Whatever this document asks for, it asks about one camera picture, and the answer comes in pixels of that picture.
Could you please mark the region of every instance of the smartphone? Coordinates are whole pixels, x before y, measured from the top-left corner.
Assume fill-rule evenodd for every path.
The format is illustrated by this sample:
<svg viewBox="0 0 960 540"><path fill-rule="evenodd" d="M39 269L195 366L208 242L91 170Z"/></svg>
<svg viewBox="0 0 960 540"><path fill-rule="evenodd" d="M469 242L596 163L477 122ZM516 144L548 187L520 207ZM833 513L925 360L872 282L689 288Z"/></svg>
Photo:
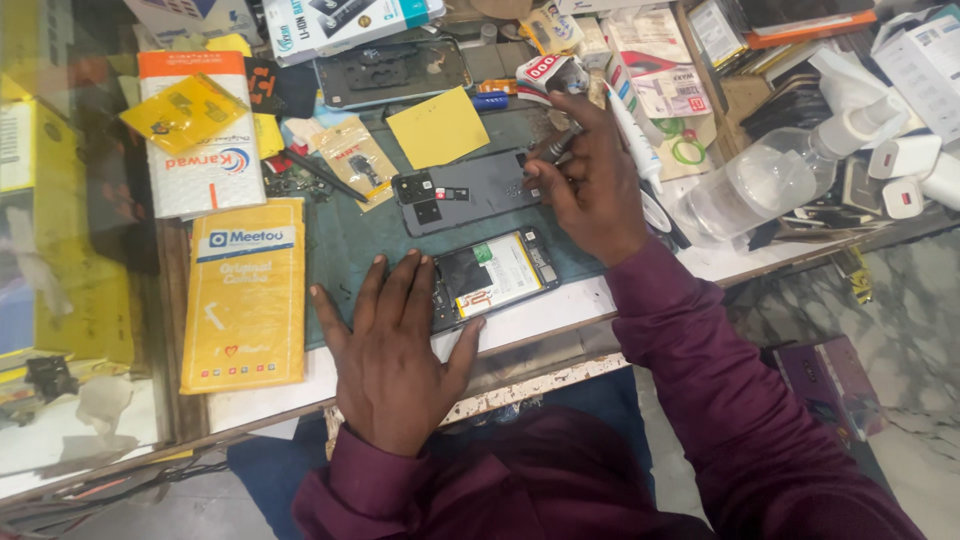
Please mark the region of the smartphone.
<svg viewBox="0 0 960 540"><path fill-rule="evenodd" d="M364 45L313 60L324 105L352 110L432 96L473 80L452 37Z"/></svg>
<svg viewBox="0 0 960 540"><path fill-rule="evenodd" d="M436 261L433 326L438 334L560 286L560 277L533 227L477 242Z"/></svg>
<svg viewBox="0 0 960 540"><path fill-rule="evenodd" d="M528 148L516 147L393 178L403 226L414 238L540 202L523 188Z"/></svg>

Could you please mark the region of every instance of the blue jeans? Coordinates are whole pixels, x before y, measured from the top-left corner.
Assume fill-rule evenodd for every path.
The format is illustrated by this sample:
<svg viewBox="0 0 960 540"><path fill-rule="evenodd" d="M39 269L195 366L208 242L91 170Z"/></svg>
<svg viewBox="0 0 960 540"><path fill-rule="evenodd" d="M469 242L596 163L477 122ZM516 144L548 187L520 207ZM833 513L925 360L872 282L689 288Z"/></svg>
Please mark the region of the blue jeans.
<svg viewBox="0 0 960 540"><path fill-rule="evenodd" d="M626 367L543 394L544 405L568 406L591 414L627 440L647 479L651 496L654 479L650 448L636 398L634 369ZM455 435L434 433L425 448L452 458L472 440L490 437L497 426L474 427ZM310 469L326 465L326 422L321 414L300 419L292 441L257 437L227 449L230 469L240 478L279 540L301 540L290 508L300 482Z"/></svg>

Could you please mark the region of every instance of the maroon sleeve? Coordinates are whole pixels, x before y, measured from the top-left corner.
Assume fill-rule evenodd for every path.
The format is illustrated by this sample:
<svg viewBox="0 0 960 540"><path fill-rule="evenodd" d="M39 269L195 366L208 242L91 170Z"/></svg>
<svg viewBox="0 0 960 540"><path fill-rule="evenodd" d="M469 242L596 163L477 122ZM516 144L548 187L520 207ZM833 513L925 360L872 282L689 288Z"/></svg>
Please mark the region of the maroon sleeve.
<svg viewBox="0 0 960 540"><path fill-rule="evenodd" d="M413 493L426 481L426 457L388 454L344 424L330 466L307 474L294 498L294 520L308 540L406 536L419 518Z"/></svg>
<svg viewBox="0 0 960 540"><path fill-rule="evenodd" d="M719 287L653 240L607 284L613 332L624 356L653 372L721 537L923 538L734 333Z"/></svg>

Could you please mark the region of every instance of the hand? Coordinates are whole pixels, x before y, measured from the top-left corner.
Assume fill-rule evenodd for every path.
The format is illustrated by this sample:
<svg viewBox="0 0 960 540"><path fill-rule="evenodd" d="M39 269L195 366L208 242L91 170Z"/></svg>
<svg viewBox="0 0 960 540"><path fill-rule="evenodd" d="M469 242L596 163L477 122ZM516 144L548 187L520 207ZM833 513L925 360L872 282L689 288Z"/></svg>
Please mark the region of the hand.
<svg viewBox="0 0 960 540"><path fill-rule="evenodd" d="M636 166L617 145L619 133L609 112L586 97L557 91L550 92L550 103L584 132L574 137L573 159L560 169L537 159L540 148L531 152L523 167L531 176L523 186L543 191L543 202L553 207L557 223L580 249L608 268L615 266L647 241Z"/></svg>
<svg viewBox="0 0 960 540"><path fill-rule="evenodd" d="M380 450L414 456L467 389L486 321L470 321L440 363L430 350L433 258L410 250L384 282L386 270L387 258L376 256L357 295L353 332L322 286L310 293L350 428Z"/></svg>

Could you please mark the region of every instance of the purple box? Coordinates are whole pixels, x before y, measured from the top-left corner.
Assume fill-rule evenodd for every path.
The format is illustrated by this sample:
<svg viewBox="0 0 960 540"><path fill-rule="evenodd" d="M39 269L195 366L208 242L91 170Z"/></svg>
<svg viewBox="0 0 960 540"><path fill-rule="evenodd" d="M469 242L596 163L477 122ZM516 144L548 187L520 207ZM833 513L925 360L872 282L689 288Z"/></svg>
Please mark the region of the purple box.
<svg viewBox="0 0 960 540"><path fill-rule="evenodd" d="M841 440L866 441L883 430L876 392L846 335L773 353L787 386L814 418L835 428Z"/></svg>

